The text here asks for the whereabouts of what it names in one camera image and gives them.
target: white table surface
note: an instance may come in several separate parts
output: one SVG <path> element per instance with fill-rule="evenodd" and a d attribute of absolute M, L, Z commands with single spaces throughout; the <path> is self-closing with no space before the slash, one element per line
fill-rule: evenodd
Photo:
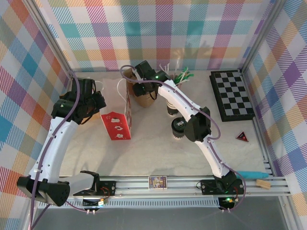
<path fill-rule="evenodd" d="M 193 71 L 195 76 L 181 90 L 201 107 L 207 106 L 220 126 L 216 145 L 226 162 L 239 171 L 265 172 L 263 158 L 251 121 L 222 122 L 211 87 L 209 71 Z M 77 73 L 78 77 L 119 78 L 118 72 Z M 70 142 L 60 170 L 71 176 L 80 170 L 106 175 L 211 175 L 211 168 L 196 144 L 186 137 L 173 137 L 165 99 L 142 108 L 132 99 L 131 140 L 111 141 L 100 115 L 80 125 Z M 213 135 L 217 131 L 212 125 Z M 244 131 L 249 142 L 237 140 Z"/>

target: chessboard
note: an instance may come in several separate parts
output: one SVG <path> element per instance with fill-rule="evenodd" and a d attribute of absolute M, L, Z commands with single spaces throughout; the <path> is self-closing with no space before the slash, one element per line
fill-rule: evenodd
<path fill-rule="evenodd" d="M 223 122 L 253 119 L 255 113 L 238 70 L 212 71 L 210 81 Z"/>

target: colorful plaid wall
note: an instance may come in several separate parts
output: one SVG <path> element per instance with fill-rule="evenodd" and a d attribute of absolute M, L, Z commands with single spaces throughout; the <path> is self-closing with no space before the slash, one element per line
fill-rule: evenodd
<path fill-rule="evenodd" d="M 22 0 L 0 0 L 0 229 L 15 230 L 25 195 L 16 187 L 44 144 L 68 78 Z"/>
<path fill-rule="evenodd" d="M 238 68 L 274 0 L 36 0 L 76 71 Z"/>
<path fill-rule="evenodd" d="M 307 229 L 307 1 L 288 0 L 247 82 L 278 175 Z"/>

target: red warning triangle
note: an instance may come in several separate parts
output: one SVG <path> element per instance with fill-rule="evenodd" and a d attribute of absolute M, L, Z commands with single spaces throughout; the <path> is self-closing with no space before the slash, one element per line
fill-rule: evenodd
<path fill-rule="evenodd" d="M 238 139 L 238 140 L 242 140 L 242 141 L 248 142 L 248 139 L 247 139 L 247 137 L 245 136 L 245 133 L 244 133 L 244 132 L 240 133 L 240 135 L 237 136 L 237 139 Z"/>

